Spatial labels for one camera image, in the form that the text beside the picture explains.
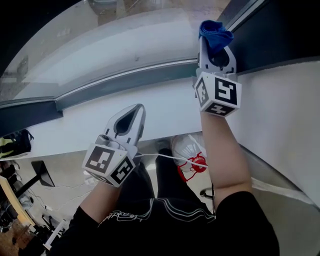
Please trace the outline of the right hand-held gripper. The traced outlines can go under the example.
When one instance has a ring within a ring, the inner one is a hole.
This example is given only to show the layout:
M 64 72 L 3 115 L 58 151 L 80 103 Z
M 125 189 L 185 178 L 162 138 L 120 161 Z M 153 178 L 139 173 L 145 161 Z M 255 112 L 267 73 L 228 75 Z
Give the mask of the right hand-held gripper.
M 215 71 L 211 63 L 207 40 L 199 38 L 198 65 L 196 82 L 193 85 L 200 111 L 227 117 L 239 110 L 242 101 L 242 84 L 237 82 L 237 62 L 228 46 L 223 49 L 222 72 Z

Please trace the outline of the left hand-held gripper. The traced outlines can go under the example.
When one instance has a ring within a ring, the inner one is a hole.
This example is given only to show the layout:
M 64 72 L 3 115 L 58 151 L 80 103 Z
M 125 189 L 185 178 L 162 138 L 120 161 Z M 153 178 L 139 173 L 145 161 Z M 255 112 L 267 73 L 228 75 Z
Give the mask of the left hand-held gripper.
M 145 120 L 146 109 L 141 103 L 126 107 L 112 116 L 104 134 L 89 145 L 82 168 L 97 180 L 120 187 L 136 167 L 136 145 L 142 137 Z

